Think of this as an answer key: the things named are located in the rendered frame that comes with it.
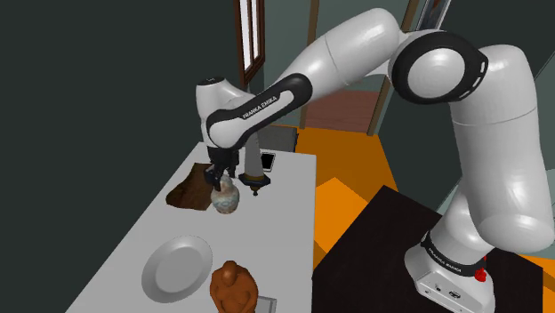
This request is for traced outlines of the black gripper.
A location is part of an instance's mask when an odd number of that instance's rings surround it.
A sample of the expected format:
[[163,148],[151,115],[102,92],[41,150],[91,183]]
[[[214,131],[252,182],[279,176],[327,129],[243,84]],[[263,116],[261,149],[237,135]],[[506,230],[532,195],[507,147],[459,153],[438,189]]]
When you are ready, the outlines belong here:
[[239,153],[230,148],[207,148],[208,156],[212,165],[204,170],[205,181],[213,188],[221,191],[221,177],[225,170],[230,178],[236,177],[236,168],[239,164]]

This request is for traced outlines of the pale patterned round vase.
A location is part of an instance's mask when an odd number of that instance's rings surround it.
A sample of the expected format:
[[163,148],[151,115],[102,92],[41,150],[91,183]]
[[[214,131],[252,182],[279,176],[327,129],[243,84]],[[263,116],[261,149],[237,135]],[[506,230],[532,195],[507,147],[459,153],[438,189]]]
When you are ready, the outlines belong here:
[[236,211],[240,199],[238,188],[228,175],[223,175],[220,180],[221,190],[213,189],[211,192],[212,205],[218,213],[230,214]]

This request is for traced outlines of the dark brown wooden board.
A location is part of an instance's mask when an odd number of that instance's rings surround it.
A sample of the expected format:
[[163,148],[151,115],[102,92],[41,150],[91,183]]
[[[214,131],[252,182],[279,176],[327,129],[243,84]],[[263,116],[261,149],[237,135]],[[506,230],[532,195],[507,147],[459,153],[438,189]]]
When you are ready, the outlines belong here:
[[206,211],[211,205],[213,185],[205,179],[205,170],[211,164],[194,163],[188,176],[166,196],[168,205],[196,211]]

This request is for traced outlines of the grey cylinder with dark base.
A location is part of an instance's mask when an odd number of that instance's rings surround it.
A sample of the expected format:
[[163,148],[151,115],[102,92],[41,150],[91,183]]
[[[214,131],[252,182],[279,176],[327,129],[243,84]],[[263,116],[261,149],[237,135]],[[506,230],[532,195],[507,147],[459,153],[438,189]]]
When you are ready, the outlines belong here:
[[245,144],[244,167],[245,171],[238,178],[257,197],[259,190],[271,183],[271,179],[263,171],[257,132],[253,133]]

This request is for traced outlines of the grey plate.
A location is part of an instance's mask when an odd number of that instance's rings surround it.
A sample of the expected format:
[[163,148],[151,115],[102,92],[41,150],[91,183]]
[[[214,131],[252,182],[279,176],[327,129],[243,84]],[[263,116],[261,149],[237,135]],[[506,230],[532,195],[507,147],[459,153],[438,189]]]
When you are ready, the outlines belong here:
[[203,238],[176,237],[149,256],[141,273],[141,287],[152,301],[182,301],[202,286],[212,265],[213,252]]

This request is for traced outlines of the brown seated figure statue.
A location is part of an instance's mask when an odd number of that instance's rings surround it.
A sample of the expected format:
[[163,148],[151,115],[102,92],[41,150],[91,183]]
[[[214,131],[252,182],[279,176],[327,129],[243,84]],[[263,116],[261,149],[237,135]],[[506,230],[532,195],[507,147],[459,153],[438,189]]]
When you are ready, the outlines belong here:
[[218,313],[255,313],[259,290],[250,272],[235,261],[214,271],[209,287]]

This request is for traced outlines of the grey flat box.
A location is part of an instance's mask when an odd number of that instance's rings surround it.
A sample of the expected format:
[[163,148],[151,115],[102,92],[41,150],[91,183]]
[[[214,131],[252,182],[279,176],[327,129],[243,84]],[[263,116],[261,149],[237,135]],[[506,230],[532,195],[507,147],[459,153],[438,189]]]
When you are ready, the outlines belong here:
[[254,313],[276,313],[277,300],[270,297],[259,296]]

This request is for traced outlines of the brown framed window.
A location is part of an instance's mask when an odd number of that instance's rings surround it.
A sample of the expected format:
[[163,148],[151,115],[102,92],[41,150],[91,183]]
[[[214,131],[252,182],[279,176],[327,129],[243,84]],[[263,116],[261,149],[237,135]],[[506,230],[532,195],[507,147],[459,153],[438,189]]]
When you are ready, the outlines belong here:
[[265,61],[264,0],[233,0],[239,82],[247,87]]

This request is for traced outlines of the wooden framed doorway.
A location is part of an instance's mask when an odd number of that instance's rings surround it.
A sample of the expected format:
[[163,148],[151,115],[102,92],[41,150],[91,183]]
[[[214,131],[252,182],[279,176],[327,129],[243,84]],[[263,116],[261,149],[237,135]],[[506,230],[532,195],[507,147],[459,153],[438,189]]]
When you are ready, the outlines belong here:
[[[412,27],[418,20],[426,0],[319,0],[315,36],[362,12],[383,8],[398,24]],[[301,110],[300,127],[367,132],[374,107],[378,101],[383,76],[369,76],[322,99],[311,102]]]

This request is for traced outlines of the black robot stand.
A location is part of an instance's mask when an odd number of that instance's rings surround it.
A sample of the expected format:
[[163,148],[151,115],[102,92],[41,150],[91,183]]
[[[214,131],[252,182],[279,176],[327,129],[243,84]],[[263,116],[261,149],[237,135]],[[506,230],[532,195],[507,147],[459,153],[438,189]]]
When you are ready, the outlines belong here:
[[[312,276],[312,313],[453,313],[421,296],[404,256],[438,213],[382,187]],[[515,253],[487,255],[495,313],[555,313],[544,305],[543,269]]]

